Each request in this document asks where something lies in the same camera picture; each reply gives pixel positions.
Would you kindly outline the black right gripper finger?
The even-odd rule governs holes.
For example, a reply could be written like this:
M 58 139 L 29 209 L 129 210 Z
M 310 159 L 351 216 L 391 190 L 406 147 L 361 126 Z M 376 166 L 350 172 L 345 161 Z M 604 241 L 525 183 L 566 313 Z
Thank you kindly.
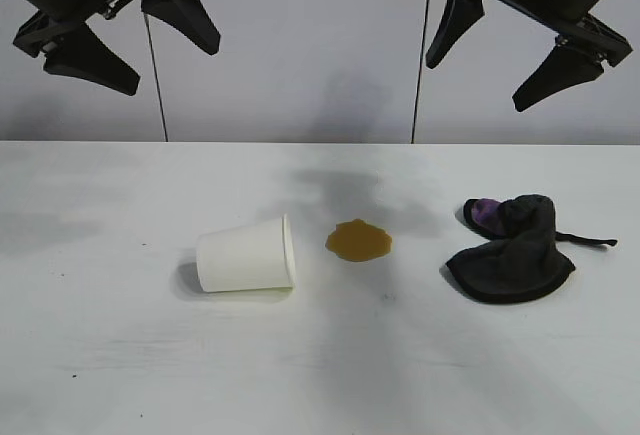
M 440 24 L 425 56 L 426 66 L 435 69 L 484 14 L 483 0 L 446 0 Z
M 523 112 L 540 101 L 604 73 L 601 56 L 574 45 L 556 45 L 541 65 L 513 94 L 515 109 Z

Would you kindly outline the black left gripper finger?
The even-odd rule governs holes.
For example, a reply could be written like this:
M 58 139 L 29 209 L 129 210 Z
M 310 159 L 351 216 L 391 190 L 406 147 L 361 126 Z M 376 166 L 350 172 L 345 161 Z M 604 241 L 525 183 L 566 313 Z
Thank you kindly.
M 201 0 L 142 0 L 142 11 L 179 31 L 208 55 L 219 51 L 221 35 Z
M 140 82 L 140 75 L 86 24 L 56 40 L 56 47 L 45 55 L 43 69 L 50 75 L 82 79 L 128 96 L 136 94 Z

